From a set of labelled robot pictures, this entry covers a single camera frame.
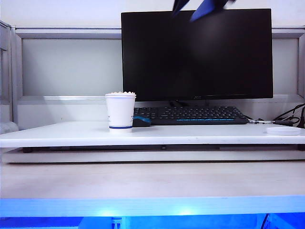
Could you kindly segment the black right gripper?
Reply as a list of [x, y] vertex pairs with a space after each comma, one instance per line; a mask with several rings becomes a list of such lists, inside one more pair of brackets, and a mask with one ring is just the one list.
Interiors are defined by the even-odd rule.
[[[188, 2], [189, 0], [175, 0], [172, 9], [172, 16], [176, 16]], [[233, 4], [236, 2], [236, 0], [204, 0], [191, 15], [190, 21], [193, 22], [200, 19], [201, 17], [214, 12], [216, 9], [224, 10], [225, 5], [228, 2]]]

